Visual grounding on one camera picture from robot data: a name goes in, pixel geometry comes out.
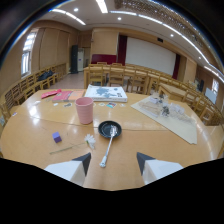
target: window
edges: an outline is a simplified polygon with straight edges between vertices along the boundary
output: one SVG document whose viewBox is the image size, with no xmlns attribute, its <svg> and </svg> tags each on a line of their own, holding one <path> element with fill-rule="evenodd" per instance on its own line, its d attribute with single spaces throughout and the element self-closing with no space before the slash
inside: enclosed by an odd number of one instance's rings
<svg viewBox="0 0 224 224">
<path fill-rule="evenodd" d="M 22 77 L 31 73 L 31 55 L 37 31 L 38 30 L 35 29 L 30 32 L 23 47 L 23 55 L 21 61 Z"/>
<path fill-rule="evenodd" d="M 212 84 L 212 91 L 215 93 L 215 95 L 218 95 L 218 90 L 219 90 L 219 83 L 213 79 L 213 84 Z"/>
</svg>

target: red curtain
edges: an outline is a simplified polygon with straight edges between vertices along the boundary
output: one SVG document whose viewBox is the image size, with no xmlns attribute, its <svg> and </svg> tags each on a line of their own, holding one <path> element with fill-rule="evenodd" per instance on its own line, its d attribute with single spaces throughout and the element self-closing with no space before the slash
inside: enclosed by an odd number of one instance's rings
<svg viewBox="0 0 224 224">
<path fill-rule="evenodd" d="M 176 61 L 175 61 L 175 66 L 174 66 L 173 76 L 172 76 L 173 79 L 177 79 L 179 65 L 180 65 L 180 55 L 176 54 Z"/>
<path fill-rule="evenodd" d="M 125 65 L 125 59 L 126 59 L 126 49 L 127 49 L 127 36 L 119 35 L 119 41 L 118 41 L 118 52 L 117 52 L 117 63 L 122 63 L 122 65 Z"/>
</svg>

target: pink object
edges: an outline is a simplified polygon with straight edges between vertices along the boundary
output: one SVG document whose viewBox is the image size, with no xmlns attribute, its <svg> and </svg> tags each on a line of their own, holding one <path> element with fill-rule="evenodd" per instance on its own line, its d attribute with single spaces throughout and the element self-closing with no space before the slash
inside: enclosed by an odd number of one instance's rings
<svg viewBox="0 0 224 224">
<path fill-rule="evenodd" d="M 48 96 L 55 95 L 55 94 L 60 93 L 60 92 L 61 92 L 61 89 L 53 90 L 53 91 L 50 91 L 50 92 L 43 93 L 43 94 L 41 95 L 41 99 L 43 99 L 43 98 L 45 98 L 45 97 L 48 97 Z"/>
<path fill-rule="evenodd" d="M 93 99 L 81 97 L 75 101 L 75 105 L 80 123 L 91 123 L 93 121 Z"/>
</svg>

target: cup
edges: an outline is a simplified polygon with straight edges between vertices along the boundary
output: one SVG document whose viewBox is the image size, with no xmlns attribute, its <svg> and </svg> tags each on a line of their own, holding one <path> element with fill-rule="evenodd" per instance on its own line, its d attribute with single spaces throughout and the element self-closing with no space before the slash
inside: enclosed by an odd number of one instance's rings
<svg viewBox="0 0 224 224">
<path fill-rule="evenodd" d="M 89 124 L 93 121 L 93 99 L 81 97 L 75 101 L 76 110 L 81 124 Z"/>
</svg>

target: wooden table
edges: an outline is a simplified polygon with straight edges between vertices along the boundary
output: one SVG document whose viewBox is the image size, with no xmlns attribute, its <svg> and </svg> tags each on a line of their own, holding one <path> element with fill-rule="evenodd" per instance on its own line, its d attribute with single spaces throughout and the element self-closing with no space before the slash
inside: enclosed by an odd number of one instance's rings
<svg viewBox="0 0 224 224">
<path fill-rule="evenodd" d="M 24 102 L 17 114 L 12 116 L 1 136 L 1 147 L 6 159 L 31 164 L 41 169 L 49 164 L 70 161 L 91 153 L 91 161 L 84 182 L 85 188 L 121 190 L 144 185 L 137 162 L 137 152 L 158 160 L 177 162 L 183 167 L 216 159 L 223 141 L 220 126 L 206 127 L 197 115 L 185 104 L 188 116 L 197 122 L 197 145 L 191 145 L 154 120 L 131 108 L 131 105 L 148 97 L 127 93 L 127 103 L 117 103 L 114 108 L 94 104 L 94 120 L 89 125 L 79 123 L 74 103 L 54 106 L 51 100 L 41 95 L 49 90 L 40 90 Z M 105 120 L 120 123 L 122 134 L 112 142 L 107 164 L 99 163 L 105 155 L 109 139 L 98 133 L 98 126 Z M 55 143 L 52 133 L 59 132 L 62 142 Z M 50 154 L 63 148 L 84 143 L 87 134 L 96 139 L 95 149 L 87 144 Z"/>
<path fill-rule="evenodd" d="M 164 83 L 159 84 L 159 95 L 161 93 L 166 94 L 170 100 L 182 101 L 186 91 L 178 89 L 174 86 L 170 86 Z"/>
</svg>

